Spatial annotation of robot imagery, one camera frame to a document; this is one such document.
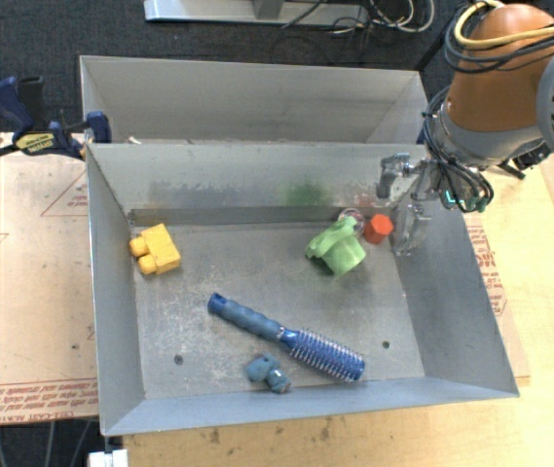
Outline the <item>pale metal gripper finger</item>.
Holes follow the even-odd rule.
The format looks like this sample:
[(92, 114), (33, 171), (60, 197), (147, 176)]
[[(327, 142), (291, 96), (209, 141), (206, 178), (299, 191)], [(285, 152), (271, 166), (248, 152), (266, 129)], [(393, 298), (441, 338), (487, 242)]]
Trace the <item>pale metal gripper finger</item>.
[(381, 176), (376, 191), (379, 199), (400, 199), (412, 184), (409, 153), (397, 153), (381, 159)]
[(393, 213), (396, 232), (392, 242), (392, 252), (395, 256), (410, 255), (425, 241), (431, 216), (420, 203), (400, 204)]

